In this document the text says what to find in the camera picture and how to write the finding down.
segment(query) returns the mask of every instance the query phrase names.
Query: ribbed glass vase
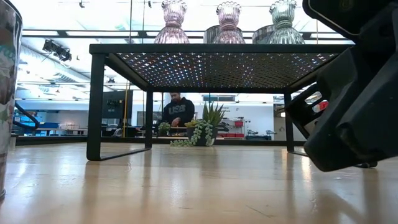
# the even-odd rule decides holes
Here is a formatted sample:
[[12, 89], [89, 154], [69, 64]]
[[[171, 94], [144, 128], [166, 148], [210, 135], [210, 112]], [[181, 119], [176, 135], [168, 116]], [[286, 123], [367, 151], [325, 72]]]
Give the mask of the ribbed glass vase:
[[269, 44], [305, 44], [301, 34], [293, 28], [296, 7], [297, 3], [293, 0], [279, 0], [270, 7], [275, 31], [269, 38]]
[[217, 15], [221, 32], [214, 44], [244, 44], [244, 39], [238, 31], [239, 15], [242, 7], [236, 2], [224, 2], [218, 5]]
[[155, 44], [189, 44], [189, 39], [181, 29], [187, 5], [183, 0], [165, 0], [162, 3], [166, 26], [157, 34]]

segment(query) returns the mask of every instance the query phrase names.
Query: wooden table surface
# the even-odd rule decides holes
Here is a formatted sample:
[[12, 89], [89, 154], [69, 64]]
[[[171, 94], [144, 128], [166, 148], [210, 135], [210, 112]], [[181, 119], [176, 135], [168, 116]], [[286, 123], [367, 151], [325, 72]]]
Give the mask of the wooden table surface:
[[[142, 144], [103, 143], [105, 154]], [[398, 160], [320, 172], [282, 147], [154, 145], [103, 162], [86, 144], [8, 155], [1, 224], [383, 224], [398, 220]]]

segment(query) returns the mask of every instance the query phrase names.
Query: black metal table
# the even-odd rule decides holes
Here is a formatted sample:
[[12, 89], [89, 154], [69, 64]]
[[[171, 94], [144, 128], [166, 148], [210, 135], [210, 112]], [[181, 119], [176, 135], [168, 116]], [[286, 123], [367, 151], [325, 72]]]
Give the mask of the black metal table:
[[[316, 81], [313, 73], [351, 45], [91, 44], [87, 159], [101, 161], [152, 147], [153, 92], [291, 93]], [[145, 147], [101, 157], [104, 66], [147, 92]], [[286, 146], [294, 152], [286, 118]]]

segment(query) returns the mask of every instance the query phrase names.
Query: man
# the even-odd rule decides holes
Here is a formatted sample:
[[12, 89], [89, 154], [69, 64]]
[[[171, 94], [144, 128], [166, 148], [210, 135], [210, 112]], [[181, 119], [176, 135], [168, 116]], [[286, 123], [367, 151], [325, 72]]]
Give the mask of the man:
[[195, 105], [192, 101], [181, 98], [181, 93], [170, 93], [172, 101], [163, 110], [163, 120], [172, 127], [184, 127], [190, 122], [195, 114]]

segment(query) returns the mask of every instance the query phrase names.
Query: shelf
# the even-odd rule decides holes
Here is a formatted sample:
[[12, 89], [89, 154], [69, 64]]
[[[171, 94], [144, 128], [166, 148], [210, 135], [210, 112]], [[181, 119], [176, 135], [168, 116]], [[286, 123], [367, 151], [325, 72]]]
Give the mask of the shelf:
[[154, 92], [283, 93], [351, 45], [91, 44], [105, 64]]

